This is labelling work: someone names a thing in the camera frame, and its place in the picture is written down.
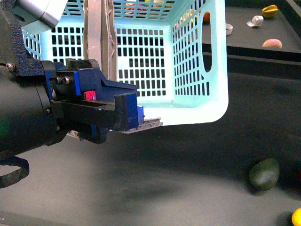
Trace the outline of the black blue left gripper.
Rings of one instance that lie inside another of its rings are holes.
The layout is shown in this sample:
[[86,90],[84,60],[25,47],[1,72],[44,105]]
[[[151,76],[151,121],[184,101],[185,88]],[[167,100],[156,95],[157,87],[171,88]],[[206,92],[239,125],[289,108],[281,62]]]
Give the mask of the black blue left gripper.
[[109,130],[139,127],[137,87],[106,80],[96,60],[41,61],[48,102],[44,107],[48,144],[74,130],[80,139],[101,144]]

